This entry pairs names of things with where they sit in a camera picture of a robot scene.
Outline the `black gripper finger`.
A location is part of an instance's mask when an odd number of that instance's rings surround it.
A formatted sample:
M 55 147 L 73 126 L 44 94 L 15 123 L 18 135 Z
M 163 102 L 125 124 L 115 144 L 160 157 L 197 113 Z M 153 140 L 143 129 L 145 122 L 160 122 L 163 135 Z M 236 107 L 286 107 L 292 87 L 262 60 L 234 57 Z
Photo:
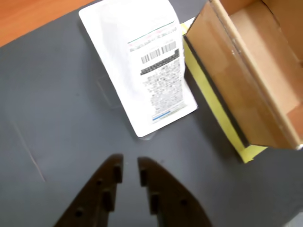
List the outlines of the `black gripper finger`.
M 149 157 L 138 158 L 140 184 L 160 227 L 211 227 L 199 201 L 168 170 Z
M 123 155 L 110 155 L 65 210 L 56 227 L 106 227 L 123 180 Z

